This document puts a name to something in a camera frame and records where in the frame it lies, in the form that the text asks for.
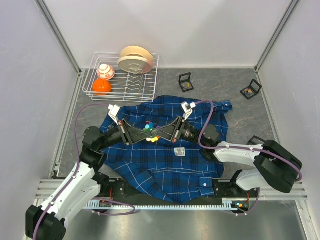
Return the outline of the blue plaid shirt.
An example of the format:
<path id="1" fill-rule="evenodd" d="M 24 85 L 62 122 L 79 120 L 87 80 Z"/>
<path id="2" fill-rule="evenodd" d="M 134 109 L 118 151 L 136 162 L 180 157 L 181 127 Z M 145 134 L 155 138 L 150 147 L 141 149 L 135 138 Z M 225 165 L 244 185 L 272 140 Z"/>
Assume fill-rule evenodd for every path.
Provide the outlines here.
<path id="1" fill-rule="evenodd" d="M 183 102 L 193 100 L 162 95 L 151 103 L 123 106 L 118 118 L 139 129 L 143 129 L 146 122 L 164 126 L 183 115 Z M 185 148 L 186 156 L 176 156 L 175 148 Z M 164 139 L 155 143 L 144 140 L 133 145 L 118 143 L 104 150 L 105 164 L 139 192 L 185 204 L 198 197 L 212 196 L 215 193 L 212 180 L 224 173 L 222 163 L 205 160 L 200 150 L 198 144 L 182 139 L 176 143 Z"/>

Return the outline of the round orange picture brooch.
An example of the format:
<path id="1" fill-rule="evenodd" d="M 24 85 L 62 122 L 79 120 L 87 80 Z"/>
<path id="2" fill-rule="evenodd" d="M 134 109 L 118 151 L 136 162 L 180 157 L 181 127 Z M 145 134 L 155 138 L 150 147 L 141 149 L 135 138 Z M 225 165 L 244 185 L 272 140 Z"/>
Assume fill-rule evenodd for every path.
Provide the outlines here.
<path id="1" fill-rule="evenodd" d="M 188 82 L 187 82 L 187 83 L 184 83 L 184 84 L 183 84 L 183 87 L 184 87 L 184 88 L 189 88 L 189 87 L 190 87 L 190 84 L 189 84 Z"/>

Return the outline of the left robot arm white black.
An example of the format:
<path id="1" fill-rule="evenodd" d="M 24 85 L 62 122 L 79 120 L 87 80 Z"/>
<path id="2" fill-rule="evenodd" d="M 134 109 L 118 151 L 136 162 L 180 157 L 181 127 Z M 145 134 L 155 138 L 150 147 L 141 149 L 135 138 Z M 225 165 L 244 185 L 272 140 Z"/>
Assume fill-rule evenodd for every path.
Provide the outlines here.
<path id="1" fill-rule="evenodd" d="M 103 149 L 118 143 L 133 145 L 151 137 L 151 133 L 119 120 L 103 133 L 90 126 L 84 131 L 82 151 L 70 174 L 40 206 L 31 205 L 25 214 L 25 234 L 33 240 L 61 240 L 67 228 L 94 197 L 110 191 L 108 176 L 99 172 L 107 155 Z"/>

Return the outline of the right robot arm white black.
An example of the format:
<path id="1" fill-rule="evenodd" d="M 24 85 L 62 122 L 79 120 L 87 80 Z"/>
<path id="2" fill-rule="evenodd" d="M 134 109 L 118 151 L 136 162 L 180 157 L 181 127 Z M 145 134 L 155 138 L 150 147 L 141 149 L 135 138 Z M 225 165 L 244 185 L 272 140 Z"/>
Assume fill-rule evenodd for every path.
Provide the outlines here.
<path id="1" fill-rule="evenodd" d="M 179 116 L 171 123 L 152 130 L 152 134 L 172 143 L 180 139 L 196 143 L 208 162 L 250 166 L 250 170 L 239 170 L 231 179 L 229 191 L 235 197 L 266 186 L 288 194 L 302 179 L 302 163 L 273 140 L 257 145 L 231 144 L 220 140 L 213 124 L 206 123 L 201 129 L 196 129 Z"/>

